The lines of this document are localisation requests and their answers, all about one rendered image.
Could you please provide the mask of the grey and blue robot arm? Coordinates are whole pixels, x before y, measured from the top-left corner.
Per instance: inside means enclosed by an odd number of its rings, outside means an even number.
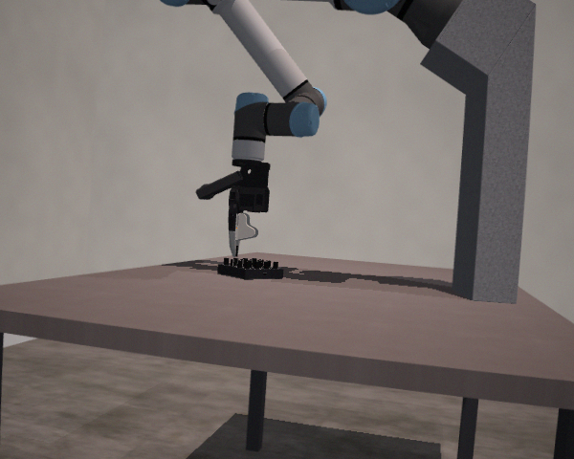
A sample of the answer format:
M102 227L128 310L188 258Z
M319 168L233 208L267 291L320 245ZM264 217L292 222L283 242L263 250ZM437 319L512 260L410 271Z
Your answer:
M327 104L324 92L310 84L249 0L160 1L173 7L207 5L214 14L219 14L285 101L271 103L266 95L251 92L237 96L233 159L263 161L266 136L302 138L318 132L320 116ZM399 4L399 0L294 1L329 2L335 10L355 10L363 14L388 11L406 23L430 49L462 0L402 0ZM201 200L209 200L241 181L243 176L236 171L202 185L196 194Z

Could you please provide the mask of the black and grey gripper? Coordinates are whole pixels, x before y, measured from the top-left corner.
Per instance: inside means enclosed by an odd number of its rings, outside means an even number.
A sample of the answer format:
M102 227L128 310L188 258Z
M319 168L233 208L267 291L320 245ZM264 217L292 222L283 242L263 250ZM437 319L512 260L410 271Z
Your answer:
M250 224L250 216L243 213L243 210L267 212L269 209L268 177L271 165L241 159L232 160L232 165L241 167L240 173L243 176L243 181L231 186L229 196L230 249L232 257L236 257L240 240L255 238L258 235L258 229ZM247 174L249 169L251 173Z

